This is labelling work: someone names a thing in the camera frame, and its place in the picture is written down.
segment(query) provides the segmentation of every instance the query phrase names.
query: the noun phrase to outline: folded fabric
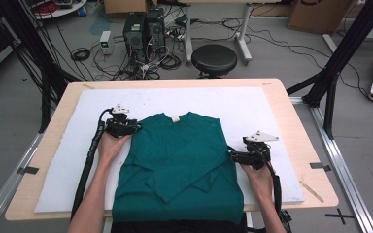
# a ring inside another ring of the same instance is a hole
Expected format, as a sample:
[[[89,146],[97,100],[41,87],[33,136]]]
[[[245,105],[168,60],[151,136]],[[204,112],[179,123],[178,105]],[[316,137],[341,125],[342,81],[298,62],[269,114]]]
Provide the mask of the folded fabric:
[[[114,221],[229,220],[238,223],[243,195],[227,156],[220,121],[188,113],[142,120],[121,167]]]

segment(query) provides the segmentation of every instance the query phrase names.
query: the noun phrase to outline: white tag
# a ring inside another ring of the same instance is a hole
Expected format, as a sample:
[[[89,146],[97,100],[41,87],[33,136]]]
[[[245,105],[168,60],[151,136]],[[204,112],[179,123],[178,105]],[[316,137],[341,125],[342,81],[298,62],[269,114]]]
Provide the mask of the white tag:
[[[172,116],[172,121],[173,121],[174,123],[180,121],[180,116],[178,116],[178,115],[176,115],[176,116]]]

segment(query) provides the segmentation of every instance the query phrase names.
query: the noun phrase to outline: shelf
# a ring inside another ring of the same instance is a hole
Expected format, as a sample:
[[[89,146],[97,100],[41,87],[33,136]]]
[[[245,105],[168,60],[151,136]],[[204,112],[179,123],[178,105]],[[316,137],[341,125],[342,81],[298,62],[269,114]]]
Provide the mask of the shelf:
[[[72,8],[66,8],[66,9],[56,9],[52,14],[40,16],[39,14],[35,14],[35,17],[37,19],[47,19],[52,17],[61,17],[67,14],[70,14],[72,12],[77,11],[80,7],[82,7],[86,3],[86,0],[81,0],[79,3],[72,4]]]

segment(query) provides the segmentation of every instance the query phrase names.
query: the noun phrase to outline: table leg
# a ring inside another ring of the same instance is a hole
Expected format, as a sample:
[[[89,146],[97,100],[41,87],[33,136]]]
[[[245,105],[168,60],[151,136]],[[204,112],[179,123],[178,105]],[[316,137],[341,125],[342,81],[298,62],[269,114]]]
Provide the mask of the table leg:
[[[190,4],[186,6],[186,35],[184,36],[184,43],[186,47],[186,64],[191,63],[192,58],[192,40],[190,39]]]
[[[245,58],[245,65],[248,65],[248,63],[253,60],[251,57],[250,51],[248,50],[247,44],[245,43],[245,32],[247,30],[248,25],[248,19],[250,17],[251,12],[251,3],[247,3],[245,5],[244,15],[242,18],[242,25],[241,25],[241,31],[236,33],[235,39],[238,42],[238,46],[241,49],[241,52],[244,54]]]

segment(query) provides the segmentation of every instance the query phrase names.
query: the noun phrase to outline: computer tower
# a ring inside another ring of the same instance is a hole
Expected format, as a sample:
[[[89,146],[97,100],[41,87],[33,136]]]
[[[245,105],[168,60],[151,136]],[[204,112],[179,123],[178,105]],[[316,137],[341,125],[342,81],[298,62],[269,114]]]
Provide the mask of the computer tower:
[[[142,66],[149,62],[145,54],[148,44],[145,16],[146,14],[142,12],[129,13],[123,27],[123,39],[132,66]]]
[[[151,43],[152,50],[156,50],[158,53],[165,53],[166,47],[163,9],[150,9],[147,13],[146,21],[146,25],[148,26],[148,41]]]

